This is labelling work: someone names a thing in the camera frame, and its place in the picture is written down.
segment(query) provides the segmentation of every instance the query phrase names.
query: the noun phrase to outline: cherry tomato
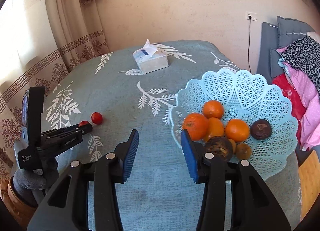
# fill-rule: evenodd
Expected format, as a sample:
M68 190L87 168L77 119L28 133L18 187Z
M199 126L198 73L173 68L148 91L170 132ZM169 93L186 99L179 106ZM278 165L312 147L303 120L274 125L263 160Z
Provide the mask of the cherry tomato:
M95 112L91 115L91 120L95 124L102 124L103 118L100 113Z
M80 126L83 126L83 125L88 124L88 123L89 123L88 121L81 121L78 126L80 127Z

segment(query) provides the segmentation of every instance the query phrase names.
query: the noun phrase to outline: pile of clothes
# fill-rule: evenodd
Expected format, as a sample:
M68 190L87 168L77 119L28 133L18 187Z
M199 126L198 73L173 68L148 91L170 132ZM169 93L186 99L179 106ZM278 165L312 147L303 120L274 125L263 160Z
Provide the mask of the pile of clothes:
M292 116L298 119L298 142L302 150L320 144L320 36L307 36L289 46L277 49L284 74L277 76L278 85L292 103Z

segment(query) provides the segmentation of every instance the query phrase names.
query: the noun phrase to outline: black power cord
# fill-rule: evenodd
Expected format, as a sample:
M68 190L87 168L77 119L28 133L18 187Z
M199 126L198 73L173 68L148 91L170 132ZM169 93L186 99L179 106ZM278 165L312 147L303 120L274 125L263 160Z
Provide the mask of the black power cord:
M249 50L250 50L250 36L251 36L251 19L252 17L249 15L249 46L248 46L248 65L249 65L249 71L251 73L251 68L250 68L250 59L249 59Z

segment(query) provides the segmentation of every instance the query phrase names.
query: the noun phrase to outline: wall outlet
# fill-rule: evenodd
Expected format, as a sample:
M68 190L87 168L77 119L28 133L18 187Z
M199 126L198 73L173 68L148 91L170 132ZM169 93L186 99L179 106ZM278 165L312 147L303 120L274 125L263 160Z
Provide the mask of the wall outlet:
M251 20L258 21L258 14L254 13L254 12L246 11L245 18L249 19L249 16L251 16Z

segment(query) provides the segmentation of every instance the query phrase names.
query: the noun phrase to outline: curtain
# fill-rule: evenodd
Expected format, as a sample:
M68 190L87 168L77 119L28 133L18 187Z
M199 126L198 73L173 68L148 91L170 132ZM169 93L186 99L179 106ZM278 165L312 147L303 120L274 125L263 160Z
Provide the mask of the curtain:
M95 0L6 0L0 9L0 181L15 162L22 97L45 96L78 64L108 53Z

